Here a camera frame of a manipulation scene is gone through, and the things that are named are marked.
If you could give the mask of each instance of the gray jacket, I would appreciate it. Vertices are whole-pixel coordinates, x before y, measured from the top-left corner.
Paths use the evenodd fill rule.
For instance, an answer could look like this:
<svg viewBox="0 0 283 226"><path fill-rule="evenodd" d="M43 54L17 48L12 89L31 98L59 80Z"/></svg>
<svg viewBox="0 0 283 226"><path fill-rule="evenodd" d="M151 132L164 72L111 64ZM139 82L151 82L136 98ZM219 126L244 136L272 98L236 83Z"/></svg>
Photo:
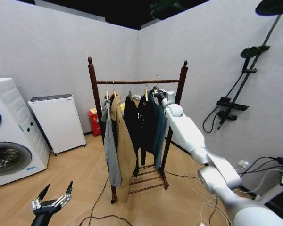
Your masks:
<svg viewBox="0 0 283 226"><path fill-rule="evenodd" d="M117 151L112 132L112 121L110 118L110 100L102 101L102 122L105 125L104 151L106 162L109 164L109 177L112 186L119 187L122 181L121 171L118 165Z"/></svg>

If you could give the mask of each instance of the clothes rail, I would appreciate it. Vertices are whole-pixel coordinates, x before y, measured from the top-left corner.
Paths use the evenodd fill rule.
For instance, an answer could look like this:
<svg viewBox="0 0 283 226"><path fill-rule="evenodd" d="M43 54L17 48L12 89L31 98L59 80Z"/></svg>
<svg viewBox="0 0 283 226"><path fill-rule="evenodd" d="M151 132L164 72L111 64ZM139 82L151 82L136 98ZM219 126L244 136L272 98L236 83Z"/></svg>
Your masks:
<svg viewBox="0 0 283 226"><path fill-rule="evenodd" d="M92 62L92 58L88 57L88 70L89 70L89 75L90 75L90 80L91 80L91 86L92 86L92 91L93 91L93 97L94 97L94 101L95 101L95 107L97 110L97 114L98 114L98 119L99 119L99 124L100 124L100 130L101 130L101 136L102 136L102 141L104 143L104 138L105 138L105 128L104 128L104 124L103 122L100 120L102 117L102 111L101 111L101 106L100 106L100 97L99 97L99 90L98 90L98 84L151 84L151 83L178 83L177 85L177 90L176 90L176 96L175 96L175 104L180 104L180 100L183 94L183 87L184 87L184 83L185 83L185 78L188 72L188 67L187 67L188 61L185 61L183 63L183 67L181 68L180 71L180 75L179 75L179 79L173 79L173 80L124 80L124 81L114 81L114 80L96 80L96 76L95 76L95 70L94 70L94 66L93 66L93 62ZM170 143L171 143L171 139L172 139L172 130L171 128L169 128L168 131L168 136L166 138L166 145L165 145L165 150L164 150L164 154L163 154L163 158L162 158L162 162L161 162L161 166L159 167L158 170L152 170L149 172L144 172L141 173L139 175L144 175L144 174L149 174L149 173L153 173L153 172L157 172L159 173L159 177L153 177L153 178L148 178L148 179L144 179L141 181L137 181L137 182L131 182L129 185L134 185L134 184L138 184L138 183L142 183L144 181L150 181L150 180L154 180L157 178L161 178L163 183L160 184L156 184L156 185L151 185L142 189L138 189L138 190L134 190L134 191L130 191L129 194L133 194L133 193L137 193L137 192L141 192L144 190L148 190L154 187L158 187L158 186L164 186L164 188L167 190L169 183L166 179L166 175L165 175L165 165L166 165L166 159L168 156L168 152L169 152L169 148L170 148ZM147 169L153 167L153 165L149 165L149 166L142 166L139 167L140 169ZM113 204L116 199L116 188L111 186L111 204Z"/></svg>
<svg viewBox="0 0 283 226"><path fill-rule="evenodd" d="M167 80L97 80L97 84L150 84L150 83L176 83L180 82L179 79L167 79Z"/></svg>

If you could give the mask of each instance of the washing machine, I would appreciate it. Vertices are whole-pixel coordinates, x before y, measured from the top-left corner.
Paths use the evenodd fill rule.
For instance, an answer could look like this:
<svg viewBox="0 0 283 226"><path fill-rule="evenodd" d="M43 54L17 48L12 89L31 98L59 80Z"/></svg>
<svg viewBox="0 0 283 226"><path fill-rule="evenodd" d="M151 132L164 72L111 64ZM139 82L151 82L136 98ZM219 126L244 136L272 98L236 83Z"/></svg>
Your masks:
<svg viewBox="0 0 283 226"><path fill-rule="evenodd" d="M0 185L47 168L50 149L12 78L0 78Z"/></svg>

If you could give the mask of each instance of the wall outlet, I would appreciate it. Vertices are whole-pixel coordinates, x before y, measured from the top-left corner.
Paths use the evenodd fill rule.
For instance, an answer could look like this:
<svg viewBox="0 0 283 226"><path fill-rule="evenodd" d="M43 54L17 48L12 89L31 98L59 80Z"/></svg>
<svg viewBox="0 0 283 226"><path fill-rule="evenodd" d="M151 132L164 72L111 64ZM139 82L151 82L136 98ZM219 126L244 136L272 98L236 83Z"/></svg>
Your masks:
<svg viewBox="0 0 283 226"><path fill-rule="evenodd" d="M245 168L245 167L247 167L248 165L249 165L250 163L248 162L248 161L245 161L245 160L240 160L239 162L238 162L238 166L239 166L239 168Z"/></svg>

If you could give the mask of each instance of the parquet floor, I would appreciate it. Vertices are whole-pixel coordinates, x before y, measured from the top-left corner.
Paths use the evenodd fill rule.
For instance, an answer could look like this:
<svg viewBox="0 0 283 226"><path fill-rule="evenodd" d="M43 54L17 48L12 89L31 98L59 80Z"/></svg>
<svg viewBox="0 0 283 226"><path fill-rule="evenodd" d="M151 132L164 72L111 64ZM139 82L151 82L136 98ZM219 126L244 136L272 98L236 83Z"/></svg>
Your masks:
<svg viewBox="0 0 283 226"><path fill-rule="evenodd" d="M86 147L61 153L57 157L51 154L46 170L0 186L0 226L30 225L34 218L31 200L36 198L48 183L50 188L45 200L56 199L66 191L71 180L74 181L73 198L51 218L50 225L78 226L82 219L89 216L108 178L108 171L101 137L87 135L86 140ZM146 164L152 164L152 162L152 155L147 154ZM167 171L185 175L187 172L196 172L199 167L200 165L194 163L187 154L171 145L166 163ZM113 205L110 204L111 190L108 182L95 207L94 216L115 214L126 218L134 226L197 226L201 222L200 208L207 201L191 190L184 178L169 174L166 177L170 184L168 190L165 190L163 186L156 187L131 194L126 203L116 202ZM187 180L196 189L194 179ZM160 182L160 179L152 180L136 184L132 189ZM197 184L205 192L198 180ZM203 209L202 217L207 226L208 217L212 211L210 206L205 206ZM212 226L226 225L226 221L218 212L214 214L211 222ZM92 219L92 225L125 226L127 224L117 218L106 218Z"/></svg>

